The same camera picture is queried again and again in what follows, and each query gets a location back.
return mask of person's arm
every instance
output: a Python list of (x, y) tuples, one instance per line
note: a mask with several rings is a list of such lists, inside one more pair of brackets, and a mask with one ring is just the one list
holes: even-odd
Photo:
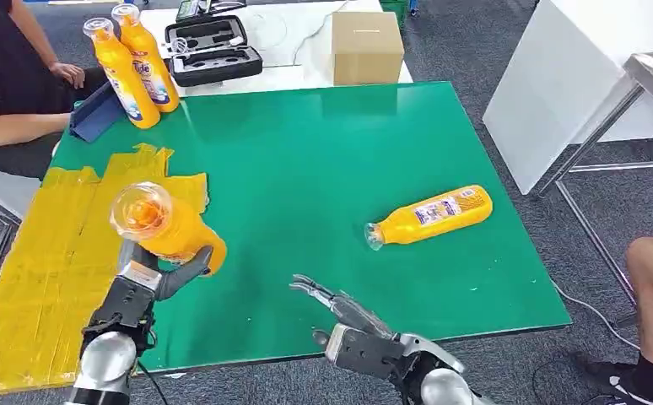
[(0, 116), (0, 146), (24, 143), (68, 126), (70, 113), (10, 114)]
[(19, 27), (19, 30), (24, 34), (27, 40), (34, 46), (38, 52), (40, 59), (49, 68), (53, 63), (58, 62), (58, 57), (48, 42), (46, 34), (36, 21), (34, 15), (22, 0), (12, 0), (11, 11), (8, 12), (11, 19)]
[(76, 89), (83, 87), (85, 80), (85, 73), (80, 67), (70, 65), (67, 63), (60, 63), (56, 53), (51, 47), (51, 43), (46, 37), (46, 33), (36, 21), (34, 15), (28, 7), (24, 4), (23, 0), (10, 0), (11, 8), (8, 15), (19, 27), (21, 33), (24, 34), (27, 40), (38, 52), (40, 59), (45, 63), (48, 69), (58, 77), (65, 78)]

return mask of yellow tape patch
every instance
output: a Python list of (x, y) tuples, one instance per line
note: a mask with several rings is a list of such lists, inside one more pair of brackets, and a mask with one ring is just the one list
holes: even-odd
[(116, 275), (121, 240), (108, 223), (118, 192), (154, 181), (198, 212), (207, 176), (166, 177), (173, 151), (144, 143), (92, 168), (51, 168), (0, 271), (0, 393), (75, 380), (81, 329)]

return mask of detergent bottle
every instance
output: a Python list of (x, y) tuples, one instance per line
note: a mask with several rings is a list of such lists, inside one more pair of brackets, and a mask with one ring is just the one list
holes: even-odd
[(227, 246), (186, 202), (162, 186), (145, 181), (126, 187), (113, 202), (110, 222), (118, 234), (169, 262), (184, 263), (211, 246), (209, 274), (227, 256)]
[(140, 24), (140, 10), (135, 4), (119, 4), (111, 12), (121, 26), (121, 42), (130, 50), (135, 70), (140, 74), (150, 98), (162, 112), (171, 112), (180, 103), (170, 72), (165, 66), (158, 43)]
[(160, 112), (153, 104), (140, 76), (132, 67), (130, 51), (116, 38), (109, 19), (89, 19), (83, 32), (93, 40), (95, 57), (105, 70), (130, 121), (147, 129), (160, 121)]
[(366, 242), (378, 251), (385, 243), (406, 245), (484, 221), (493, 201), (480, 186), (466, 186), (401, 207), (378, 224), (367, 224)]

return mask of robotic arm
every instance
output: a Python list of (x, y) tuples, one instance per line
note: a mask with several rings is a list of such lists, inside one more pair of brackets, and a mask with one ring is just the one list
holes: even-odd
[(336, 316), (329, 335), (315, 331), (326, 358), (337, 367), (388, 380), (402, 402), (420, 405), (494, 405), (472, 391), (461, 376), (465, 367), (436, 343), (413, 333), (394, 333), (359, 302), (295, 274), (292, 289), (306, 292)]
[[(137, 359), (157, 343), (155, 301), (167, 300), (200, 275), (209, 275), (212, 247), (203, 247), (175, 271), (158, 269), (158, 258), (124, 241), (116, 275), (103, 304), (83, 329), (76, 382), (64, 405), (127, 405), (128, 381)], [(374, 312), (345, 293), (334, 294), (312, 279), (294, 275), (293, 289), (306, 292), (337, 318), (331, 334), (314, 339), (337, 367), (388, 380), (404, 405), (494, 405), (472, 391), (463, 364), (437, 344), (413, 333), (393, 332)]]
[(158, 269), (158, 258), (125, 240), (118, 271), (103, 304), (83, 329), (76, 382), (66, 405), (127, 405), (128, 379), (137, 359), (157, 343), (153, 304), (167, 300), (200, 275), (209, 275), (212, 247), (203, 247), (175, 271)]

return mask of open carrying case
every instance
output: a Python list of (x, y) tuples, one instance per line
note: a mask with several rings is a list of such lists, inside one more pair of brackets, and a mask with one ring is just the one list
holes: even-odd
[(186, 43), (183, 53), (170, 58), (170, 73), (181, 87), (262, 72), (262, 57), (247, 45), (247, 33), (240, 19), (213, 13), (183, 19), (165, 28), (169, 44), (174, 44), (176, 38), (183, 38)]

